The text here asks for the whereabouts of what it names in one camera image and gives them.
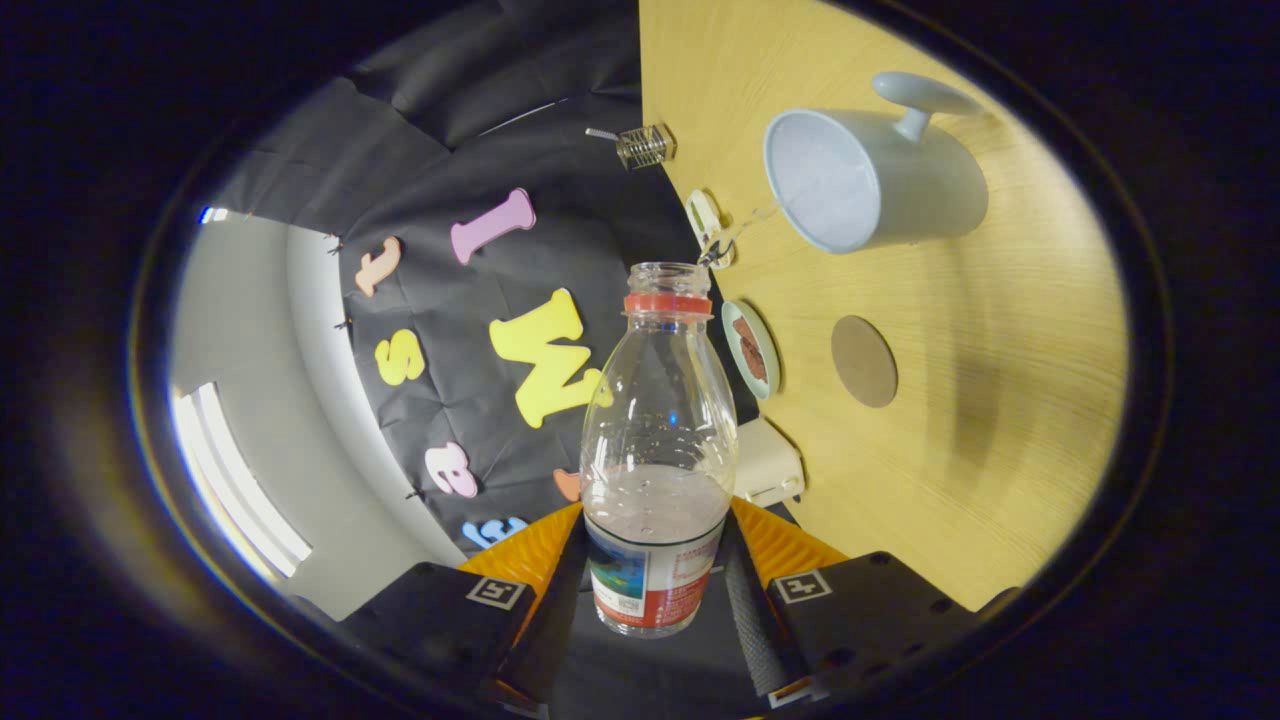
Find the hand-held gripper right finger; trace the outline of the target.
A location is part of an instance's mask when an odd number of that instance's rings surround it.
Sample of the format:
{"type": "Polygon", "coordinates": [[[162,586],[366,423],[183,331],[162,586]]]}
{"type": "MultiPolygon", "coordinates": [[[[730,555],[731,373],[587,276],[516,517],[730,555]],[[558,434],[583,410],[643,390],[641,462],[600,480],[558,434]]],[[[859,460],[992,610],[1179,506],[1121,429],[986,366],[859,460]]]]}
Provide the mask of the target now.
{"type": "Polygon", "coordinates": [[[772,707],[876,692],[979,623],[892,553],[850,557],[742,498],[719,555],[751,682],[772,707]]]}

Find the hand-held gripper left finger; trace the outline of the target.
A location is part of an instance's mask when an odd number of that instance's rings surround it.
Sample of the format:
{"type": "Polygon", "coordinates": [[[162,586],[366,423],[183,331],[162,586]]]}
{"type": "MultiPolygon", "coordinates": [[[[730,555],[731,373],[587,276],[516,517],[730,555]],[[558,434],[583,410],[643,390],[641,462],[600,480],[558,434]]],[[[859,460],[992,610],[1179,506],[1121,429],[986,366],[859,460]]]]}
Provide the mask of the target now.
{"type": "Polygon", "coordinates": [[[581,503],[460,568],[420,562],[343,620],[362,647],[452,691],[548,702],[588,559],[581,503]]]}

